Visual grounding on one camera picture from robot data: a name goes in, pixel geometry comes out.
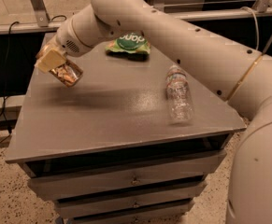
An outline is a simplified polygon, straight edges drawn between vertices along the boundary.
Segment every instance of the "floor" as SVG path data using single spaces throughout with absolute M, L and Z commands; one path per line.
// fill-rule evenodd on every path
M 50 16 L 70 16 L 90 0 L 44 0 Z M 35 22 L 29 0 L 0 0 L 0 24 L 14 21 Z M 226 199 L 232 160 L 241 133 L 236 133 L 226 146 L 227 157 L 218 170 L 207 177 L 208 185 L 195 198 L 192 210 L 182 217 L 151 220 L 158 224 L 222 224 L 225 220 Z M 0 131 L 0 141 L 8 136 Z M 17 164 L 5 163 L 5 152 L 10 138 L 0 144 L 0 224 L 54 223 L 57 214 L 51 202 L 43 202 L 27 187 L 27 175 Z
M 0 141 L 8 136 L 0 131 Z M 194 198 L 192 210 L 182 217 L 153 219 L 157 224 L 222 224 L 225 221 L 226 199 L 232 160 L 241 133 L 236 133 L 225 150 L 227 156 L 217 171 L 207 177 L 208 185 Z M 58 215 L 53 203 L 43 202 L 27 187 L 27 175 L 17 164 L 5 163 L 10 138 L 0 144 L 0 224 L 54 223 Z

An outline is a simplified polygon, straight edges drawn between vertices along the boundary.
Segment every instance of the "drawer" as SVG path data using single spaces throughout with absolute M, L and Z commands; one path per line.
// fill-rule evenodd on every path
M 28 185 L 44 201 L 126 189 L 212 173 L 225 151 L 211 151 L 155 161 L 30 179 Z
M 120 191 L 119 193 L 110 192 L 103 196 L 90 195 L 90 198 L 80 197 L 78 200 L 56 203 L 55 210 L 62 218 L 73 218 L 123 209 L 137 209 L 157 203 L 191 199 L 198 196 L 206 186 L 204 181 L 184 183 L 186 181 L 187 179 L 181 179 L 175 182 L 167 182 L 163 187 L 150 185 L 146 189 Z
M 93 217 L 74 218 L 72 224 L 130 224 L 156 217 L 184 215 L 191 210 L 193 201 L 178 201 L 173 203 L 158 204 L 133 211 L 115 212 Z

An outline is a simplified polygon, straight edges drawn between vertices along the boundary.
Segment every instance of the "speckled floor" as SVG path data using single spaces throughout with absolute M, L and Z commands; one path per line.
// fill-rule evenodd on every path
M 0 141 L 7 135 L 7 131 L 0 131 Z M 189 213 L 182 217 L 153 219 L 150 224 L 224 223 L 230 169 L 240 135 L 236 133 L 226 146 L 226 158 L 217 171 L 207 177 L 208 185 L 194 199 L 195 205 Z M 43 202 L 29 190 L 28 177 L 17 164 L 5 163 L 9 140 L 0 144 L 0 224 L 54 223 L 58 215 L 54 212 L 53 203 Z

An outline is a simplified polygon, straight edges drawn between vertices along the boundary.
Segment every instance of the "gray tabletop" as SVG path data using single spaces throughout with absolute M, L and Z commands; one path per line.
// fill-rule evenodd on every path
M 67 88 L 35 69 L 7 162 L 45 160 L 233 133 L 246 128 L 237 112 L 191 76 L 193 119 L 173 124 L 165 78 L 172 62 L 155 47 L 145 62 L 109 57 L 106 43 L 80 58 L 83 79 Z

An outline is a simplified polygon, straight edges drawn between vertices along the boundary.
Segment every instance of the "green chip bag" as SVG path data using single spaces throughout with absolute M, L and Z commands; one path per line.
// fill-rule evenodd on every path
M 109 55 L 131 60 L 145 60 L 150 54 L 150 43 L 143 36 L 131 33 L 107 44 L 106 52 Z

